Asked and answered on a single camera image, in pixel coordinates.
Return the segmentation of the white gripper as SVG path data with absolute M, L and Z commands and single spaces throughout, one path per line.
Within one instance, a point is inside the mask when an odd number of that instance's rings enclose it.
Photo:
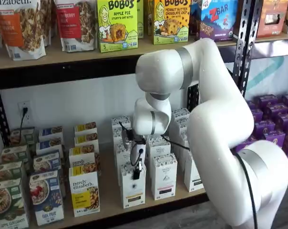
M 145 161 L 145 153 L 146 153 L 146 144 L 138 144 L 133 142 L 130 153 L 130 162 L 131 165 L 134 166 L 133 179 L 139 179 L 142 164 Z

